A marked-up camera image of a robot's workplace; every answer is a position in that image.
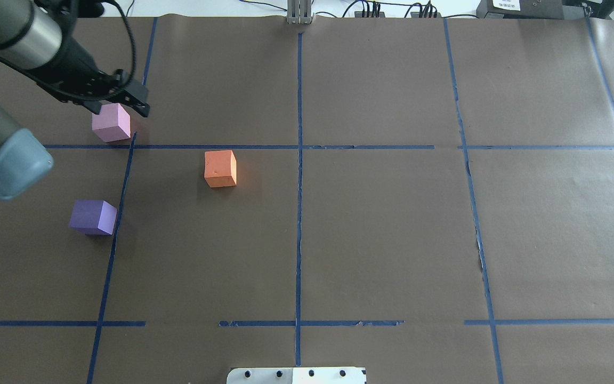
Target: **white metal bracket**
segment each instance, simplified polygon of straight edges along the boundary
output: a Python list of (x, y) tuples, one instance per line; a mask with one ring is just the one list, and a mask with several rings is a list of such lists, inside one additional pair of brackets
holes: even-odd
[(312, 24), (312, 0), (288, 0), (288, 24)]
[(233, 369), (227, 384), (366, 384), (360, 367), (290, 367), (289, 369)]

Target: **light blue joint cap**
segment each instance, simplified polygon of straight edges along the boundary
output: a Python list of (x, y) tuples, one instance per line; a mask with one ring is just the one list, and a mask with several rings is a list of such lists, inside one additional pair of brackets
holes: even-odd
[(19, 129), (0, 147), (0, 200), (10, 200), (41, 180), (53, 158), (28, 129)]

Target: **white label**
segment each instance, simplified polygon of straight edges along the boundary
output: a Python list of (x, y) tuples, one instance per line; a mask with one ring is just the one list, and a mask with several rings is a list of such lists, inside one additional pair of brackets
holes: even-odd
[(501, 8), (502, 10), (520, 10), (520, 0), (492, 0), (492, 4), (494, 7)]

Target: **orange cube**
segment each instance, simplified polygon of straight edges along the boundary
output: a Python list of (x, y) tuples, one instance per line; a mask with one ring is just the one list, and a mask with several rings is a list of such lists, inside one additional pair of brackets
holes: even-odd
[(232, 150), (205, 153), (205, 181), (211, 188), (236, 185), (236, 157)]

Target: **cube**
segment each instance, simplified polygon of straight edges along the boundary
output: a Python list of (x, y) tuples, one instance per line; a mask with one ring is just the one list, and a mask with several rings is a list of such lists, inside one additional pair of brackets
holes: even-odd
[(103, 200), (75, 200), (68, 227), (83, 234), (111, 235), (117, 209)]
[(236, 157), (232, 150), (205, 153), (205, 181), (211, 188), (236, 185)]
[(120, 104), (104, 104), (100, 114), (92, 115), (92, 131), (106, 143), (131, 138), (130, 123), (130, 115)]

